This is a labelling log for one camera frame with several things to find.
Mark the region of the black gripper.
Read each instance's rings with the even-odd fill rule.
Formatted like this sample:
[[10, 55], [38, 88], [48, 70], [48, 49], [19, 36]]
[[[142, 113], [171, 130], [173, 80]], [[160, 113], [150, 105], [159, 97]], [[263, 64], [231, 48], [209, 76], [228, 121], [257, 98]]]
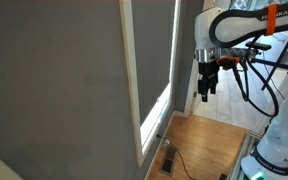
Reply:
[[201, 94], [202, 102], [208, 101], [208, 90], [214, 94], [218, 83], [219, 66], [215, 61], [210, 63], [198, 63], [199, 78], [198, 78], [198, 93]]

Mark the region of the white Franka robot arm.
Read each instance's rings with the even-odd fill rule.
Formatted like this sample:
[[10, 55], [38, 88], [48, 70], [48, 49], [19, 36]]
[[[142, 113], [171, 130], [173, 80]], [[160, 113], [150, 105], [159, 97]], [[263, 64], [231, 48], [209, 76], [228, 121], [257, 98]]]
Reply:
[[[270, 4], [253, 11], [213, 7], [195, 19], [195, 57], [200, 78], [198, 93], [204, 102], [216, 92], [218, 71], [253, 67], [261, 36], [288, 30], [288, 3]], [[249, 180], [288, 180], [288, 98], [274, 103], [275, 112], [260, 142], [242, 158]]]

